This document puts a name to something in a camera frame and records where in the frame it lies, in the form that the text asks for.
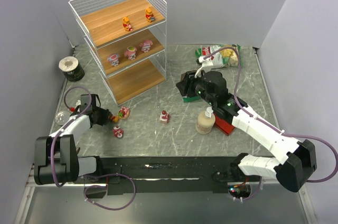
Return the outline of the orange bear red shirt toy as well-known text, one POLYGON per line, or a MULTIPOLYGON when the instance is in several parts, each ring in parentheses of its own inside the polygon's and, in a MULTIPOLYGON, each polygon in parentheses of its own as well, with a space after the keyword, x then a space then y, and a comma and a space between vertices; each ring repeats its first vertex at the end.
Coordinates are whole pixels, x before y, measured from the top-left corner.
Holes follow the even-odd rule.
POLYGON ((126 16, 123 17, 122 21, 123 21, 123 27, 124 27, 125 31, 129 32, 129 31, 133 30, 133 27, 132 27, 128 17, 126 17, 126 16))

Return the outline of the pink blue bear toy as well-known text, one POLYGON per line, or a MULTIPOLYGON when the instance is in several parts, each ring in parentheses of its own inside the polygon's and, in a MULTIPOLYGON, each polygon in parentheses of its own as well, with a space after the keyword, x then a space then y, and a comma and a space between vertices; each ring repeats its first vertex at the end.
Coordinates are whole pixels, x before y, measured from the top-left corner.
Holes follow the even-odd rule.
POLYGON ((107 58, 107 61, 112 67, 116 67, 119 65, 119 54, 118 53, 112 53, 107 58))

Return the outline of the small orange bear toy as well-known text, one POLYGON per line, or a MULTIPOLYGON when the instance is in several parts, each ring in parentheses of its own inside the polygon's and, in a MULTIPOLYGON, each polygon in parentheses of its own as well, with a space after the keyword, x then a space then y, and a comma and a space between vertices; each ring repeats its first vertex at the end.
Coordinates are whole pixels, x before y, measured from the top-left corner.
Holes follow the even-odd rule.
POLYGON ((150 23, 155 21, 155 15, 153 14, 153 11, 150 7, 146 8, 145 17, 146 17, 147 21, 150 22, 150 23))

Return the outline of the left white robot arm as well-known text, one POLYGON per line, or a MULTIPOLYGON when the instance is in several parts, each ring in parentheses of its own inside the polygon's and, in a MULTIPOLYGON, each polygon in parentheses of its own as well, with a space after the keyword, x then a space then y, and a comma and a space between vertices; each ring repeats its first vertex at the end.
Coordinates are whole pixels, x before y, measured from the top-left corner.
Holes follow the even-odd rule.
POLYGON ((38 137, 34 145, 34 181, 38 185, 74 182, 80 176, 75 140, 93 125, 110 122, 112 113, 101 108, 97 94, 81 95, 80 105, 68 121, 49 136, 38 137), (52 168, 55 169, 54 181, 52 168))

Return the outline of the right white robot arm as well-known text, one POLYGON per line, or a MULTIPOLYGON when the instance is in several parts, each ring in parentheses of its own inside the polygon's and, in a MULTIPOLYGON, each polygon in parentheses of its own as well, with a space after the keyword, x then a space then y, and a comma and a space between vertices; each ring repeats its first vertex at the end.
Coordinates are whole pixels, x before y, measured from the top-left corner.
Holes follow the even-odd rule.
POLYGON ((316 170, 314 144, 278 132, 245 101, 228 91, 222 73, 209 71, 196 77, 195 71, 188 71, 181 75, 176 87, 183 97, 200 97, 209 104, 209 111, 269 150, 272 157, 240 154, 234 165, 244 175, 276 179, 288 191, 298 192, 316 170))

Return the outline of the pink pig purple bow toy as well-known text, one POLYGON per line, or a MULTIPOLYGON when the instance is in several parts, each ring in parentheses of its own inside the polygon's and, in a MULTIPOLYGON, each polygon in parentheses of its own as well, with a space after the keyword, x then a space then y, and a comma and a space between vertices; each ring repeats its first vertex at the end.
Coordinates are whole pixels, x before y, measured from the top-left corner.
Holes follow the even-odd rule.
POLYGON ((147 53, 150 51, 152 45, 153 42, 151 40, 144 40, 139 46, 142 52, 147 53))

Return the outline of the pink bear green hat toy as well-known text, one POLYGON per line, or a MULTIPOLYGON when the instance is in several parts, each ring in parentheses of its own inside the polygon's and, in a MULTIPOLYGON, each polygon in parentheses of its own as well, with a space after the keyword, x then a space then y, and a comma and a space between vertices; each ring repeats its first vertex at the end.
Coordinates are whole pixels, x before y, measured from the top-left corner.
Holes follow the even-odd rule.
POLYGON ((137 48, 134 46, 128 46, 127 50, 124 53, 124 56, 128 59, 128 60, 134 60, 136 59, 136 52, 137 52, 137 48))

